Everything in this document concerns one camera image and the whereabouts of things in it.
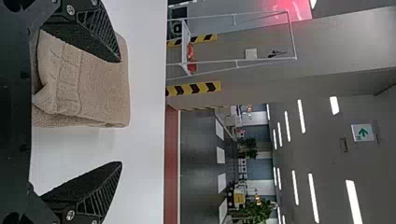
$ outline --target exit sign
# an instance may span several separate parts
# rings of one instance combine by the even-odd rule
[[[352,134],[355,142],[375,141],[375,134],[371,124],[352,124]]]

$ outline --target ceiling light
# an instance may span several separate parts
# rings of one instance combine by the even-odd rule
[[[275,180],[275,186],[277,186],[276,168],[275,167],[274,167],[274,180]]]
[[[349,197],[350,209],[352,211],[353,223],[363,224],[361,220],[361,209],[359,207],[358,193],[356,192],[355,182],[346,181],[347,195]]]
[[[298,188],[297,188],[297,179],[296,179],[296,172],[293,170],[291,171],[291,176],[293,179],[293,187],[294,187],[294,200],[296,202],[296,205],[299,205],[300,200],[298,198]]]
[[[273,129],[273,137],[274,137],[274,148],[277,149],[277,144],[276,144],[276,131]]]
[[[267,104],[267,118],[268,118],[268,120],[271,119],[271,116],[270,116],[270,105],[268,105],[268,104]]]
[[[290,142],[291,138],[290,138],[290,126],[289,126],[288,111],[285,111],[285,122],[286,122],[286,134],[288,135],[288,142]]]
[[[301,123],[301,132],[305,133],[305,120],[304,120],[304,111],[303,111],[303,103],[301,100],[297,101],[298,112],[300,114],[300,123]]]
[[[330,97],[330,105],[332,106],[333,115],[340,113],[340,107],[338,106],[338,98],[336,96]]]
[[[314,177],[312,176],[312,174],[308,174],[308,181],[309,181],[309,189],[311,190],[311,199],[312,199],[312,208],[314,210],[314,219],[315,219],[315,222],[319,223],[317,194],[315,193]]]
[[[277,168],[277,182],[279,184],[279,189],[282,190],[282,182],[280,181],[280,170]]]
[[[280,221],[280,208],[277,208],[277,220],[279,224],[282,224],[282,222]]]
[[[279,134],[279,146],[283,147],[283,141],[282,141],[282,131],[280,130],[280,123],[277,123],[277,133]]]

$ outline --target hazard warning stripe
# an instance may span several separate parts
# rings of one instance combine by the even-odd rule
[[[190,40],[190,43],[192,44],[198,44],[198,43],[205,43],[205,42],[210,42],[210,41],[216,41],[218,40],[218,35],[213,34],[213,35],[198,35],[198,36],[193,36]],[[171,39],[166,41],[166,47],[168,48],[174,48],[174,47],[179,47],[181,44],[181,39]]]
[[[209,106],[200,106],[200,107],[194,107],[194,108],[189,108],[189,109],[181,109],[181,111],[194,111],[194,110],[205,110],[205,109],[217,109],[217,108],[223,108],[227,107],[228,105],[209,105]]]
[[[219,81],[198,82],[183,84],[177,86],[167,86],[165,88],[165,96],[192,95],[199,93],[209,93],[221,91],[221,83]]]

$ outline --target beige towel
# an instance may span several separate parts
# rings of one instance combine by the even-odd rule
[[[125,127],[130,121],[128,50],[117,35],[121,63],[107,63],[40,31],[38,72],[43,89],[32,102],[39,127]]]

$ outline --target gray wall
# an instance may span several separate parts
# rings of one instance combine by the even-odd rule
[[[167,102],[184,109],[283,102],[313,94],[358,95],[381,91],[396,82],[393,71],[389,71],[396,67],[395,21],[396,7],[386,7],[295,22],[297,61],[168,81],[172,85],[220,80],[223,91],[168,97]],[[247,39],[271,43],[264,48],[283,48],[280,39],[284,33],[279,29],[286,27],[267,27],[262,35]],[[204,46],[196,45],[196,51],[210,55],[219,52]],[[223,50],[233,53],[234,48],[238,48],[236,42]]]
[[[373,95],[339,97],[340,114],[333,115],[329,98],[303,98],[306,133],[301,133],[297,103],[270,104],[271,128],[285,127],[284,111],[289,112],[291,142],[274,150],[275,166],[280,167],[282,191],[278,191],[287,223],[313,224],[308,173],[313,173],[320,223],[353,223],[345,181],[355,181],[363,223],[393,223],[396,199],[396,87]],[[354,143],[350,125],[372,123],[377,142]],[[346,138],[348,153],[339,144]],[[291,170],[296,170],[300,205],[294,203]]]
[[[268,125],[243,127],[246,138],[256,138],[257,142],[271,142]]]
[[[328,17],[376,7],[390,7],[395,4],[395,0],[318,0],[312,10],[312,16],[314,18]]]
[[[274,179],[273,159],[247,160],[247,179]]]

